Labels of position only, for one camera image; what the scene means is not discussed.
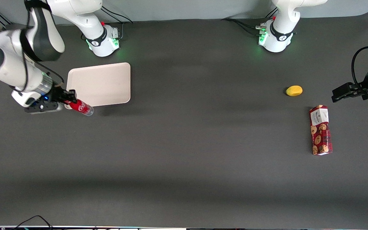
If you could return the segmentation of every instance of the beige tray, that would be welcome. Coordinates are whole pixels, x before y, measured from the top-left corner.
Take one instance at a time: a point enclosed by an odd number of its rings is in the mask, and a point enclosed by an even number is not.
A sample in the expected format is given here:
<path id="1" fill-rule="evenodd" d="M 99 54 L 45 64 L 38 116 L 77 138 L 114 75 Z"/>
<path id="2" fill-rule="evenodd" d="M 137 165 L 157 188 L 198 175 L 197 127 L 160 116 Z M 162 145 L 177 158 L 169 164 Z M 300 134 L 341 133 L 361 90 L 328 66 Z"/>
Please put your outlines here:
<path id="1" fill-rule="evenodd" d="M 117 63 L 69 71 L 67 90 L 91 106 L 127 103 L 130 100 L 130 64 Z"/>

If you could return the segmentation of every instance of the cookie image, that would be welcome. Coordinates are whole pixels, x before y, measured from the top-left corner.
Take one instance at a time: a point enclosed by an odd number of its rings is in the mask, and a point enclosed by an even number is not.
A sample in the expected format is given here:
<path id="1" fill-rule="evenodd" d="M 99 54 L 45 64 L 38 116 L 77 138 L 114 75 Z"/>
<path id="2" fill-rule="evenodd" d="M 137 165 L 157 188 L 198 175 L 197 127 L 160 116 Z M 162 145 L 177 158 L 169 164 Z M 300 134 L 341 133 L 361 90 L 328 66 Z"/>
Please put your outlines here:
<path id="1" fill-rule="evenodd" d="M 322 139 L 322 137 L 320 135 L 318 135 L 315 140 L 314 140 L 314 144 L 319 144 L 320 140 Z"/>
<path id="2" fill-rule="evenodd" d="M 329 151 L 329 147 L 327 147 L 327 145 L 323 144 L 322 146 L 319 147 L 319 151 L 321 153 L 327 153 Z"/>
<path id="3" fill-rule="evenodd" d="M 320 124 L 319 129 L 326 130 L 327 126 L 325 124 Z"/>
<path id="4" fill-rule="evenodd" d="M 310 131 L 311 131 L 312 135 L 313 135 L 313 134 L 315 134 L 315 133 L 316 133 L 316 131 L 317 131 L 316 126 L 312 125 L 312 126 L 310 127 Z"/>
<path id="5" fill-rule="evenodd" d="M 313 150 L 313 155 L 317 155 L 317 147 L 316 147 L 316 145 L 313 146 L 313 149 L 312 150 Z"/>

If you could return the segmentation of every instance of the lemon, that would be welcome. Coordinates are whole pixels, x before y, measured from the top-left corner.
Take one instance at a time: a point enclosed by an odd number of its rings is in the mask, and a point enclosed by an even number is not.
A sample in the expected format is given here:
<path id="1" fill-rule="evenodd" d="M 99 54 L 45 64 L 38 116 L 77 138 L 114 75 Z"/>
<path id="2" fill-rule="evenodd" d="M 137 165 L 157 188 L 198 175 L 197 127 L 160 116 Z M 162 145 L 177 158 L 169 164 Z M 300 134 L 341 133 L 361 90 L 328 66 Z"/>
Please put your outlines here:
<path id="1" fill-rule="evenodd" d="M 299 96 L 303 92 L 302 87 L 300 86 L 291 86 L 286 90 L 286 94 L 288 96 Z"/>

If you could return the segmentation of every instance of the box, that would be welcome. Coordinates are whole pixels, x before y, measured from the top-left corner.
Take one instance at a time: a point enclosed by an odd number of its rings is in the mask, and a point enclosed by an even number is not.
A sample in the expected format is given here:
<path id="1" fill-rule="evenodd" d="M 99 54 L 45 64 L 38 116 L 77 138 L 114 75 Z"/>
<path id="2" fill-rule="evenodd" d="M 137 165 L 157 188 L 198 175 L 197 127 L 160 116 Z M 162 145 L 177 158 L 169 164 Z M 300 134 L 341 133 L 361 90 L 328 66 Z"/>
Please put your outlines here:
<path id="1" fill-rule="evenodd" d="M 329 112 L 327 106 L 318 105 L 309 111 L 312 135 L 313 155 L 325 155 L 333 152 L 330 139 Z"/>

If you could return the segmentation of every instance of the table surface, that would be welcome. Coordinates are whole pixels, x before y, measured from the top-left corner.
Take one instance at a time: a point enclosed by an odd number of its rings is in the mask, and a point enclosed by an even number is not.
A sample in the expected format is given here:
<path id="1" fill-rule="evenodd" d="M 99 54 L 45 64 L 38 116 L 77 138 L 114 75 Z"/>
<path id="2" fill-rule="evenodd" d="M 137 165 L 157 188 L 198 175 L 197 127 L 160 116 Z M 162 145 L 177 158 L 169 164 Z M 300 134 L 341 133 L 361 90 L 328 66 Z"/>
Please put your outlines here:
<path id="1" fill-rule="evenodd" d="M 257 25 L 262 19 L 249 20 Z M 368 45 L 368 14 L 301 19 L 279 54 L 235 23 L 126 24 L 99 58 L 76 27 L 47 66 L 128 62 L 132 97 L 29 115 L 0 82 L 0 225 L 368 229 L 368 101 L 332 103 Z M 368 51 L 356 72 L 368 71 Z M 298 97 L 284 95 L 301 85 Z M 329 106 L 334 153 L 311 154 L 308 110 Z M 42 224 L 38 221 L 30 224 Z"/>

